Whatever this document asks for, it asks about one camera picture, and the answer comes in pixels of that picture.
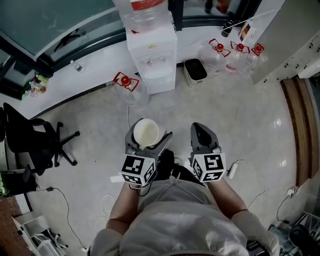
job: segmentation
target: black pants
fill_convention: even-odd
[[[157,165],[157,175],[154,181],[163,181],[169,179],[172,171],[174,177],[178,177],[180,173],[180,180],[194,182],[199,185],[203,184],[185,167],[175,164],[174,153],[170,150],[165,150],[159,157],[159,163]]]

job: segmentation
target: person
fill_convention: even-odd
[[[92,242],[90,256],[248,256],[248,241],[278,256],[277,237],[221,179],[205,187],[173,152],[159,158],[157,174],[141,190],[124,183],[106,228]]]

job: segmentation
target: red label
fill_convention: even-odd
[[[151,7],[155,7],[165,0],[131,0],[131,5],[134,11],[141,11]]]

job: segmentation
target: black and white marker cube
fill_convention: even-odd
[[[195,154],[192,168],[200,182],[219,181],[226,172],[224,153]]]
[[[125,182],[144,186],[151,181],[156,170],[153,158],[124,154],[124,164],[119,174]]]

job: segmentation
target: concrete floor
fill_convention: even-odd
[[[151,118],[167,131],[173,131],[169,149],[183,163],[191,152],[191,124],[208,126],[218,137],[228,167],[238,159],[249,163],[248,166],[239,162],[234,178],[226,177],[227,182],[266,227],[275,223],[277,209],[296,179],[293,127],[280,84],[253,85],[229,74],[191,88],[181,69],[177,70],[176,81],[175,90],[153,95],[148,107],[130,107],[130,124],[140,118]],[[120,156],[128,131],[127,106],[110,86],[64,104],[41,118],[54,126],[63,122],[62,137],[77,130],[81,133],[65,146],[78,165],[70,166],[62,159],[60,167],[48,169],[39,177],[39,184],[41,189],[53,186],[64,192],[70,206],[70,224],[89,246],[101,215],[103,196],[110,193],[117,198],[122,187],[121,183],[111,183],[110,177],[118,175],[122,167]],[[308,184],[283,203],[279,217],[299,215],[307,192]],[[30,193],[29,198],[33,209],[42,213],[69,245],[69,254],[81,255],[79,241],[67,225],[63,196],[55,190]],[[107,197],[103,204],[107,210],[113,201]],[[100,218],[97,230],[104,225]]]

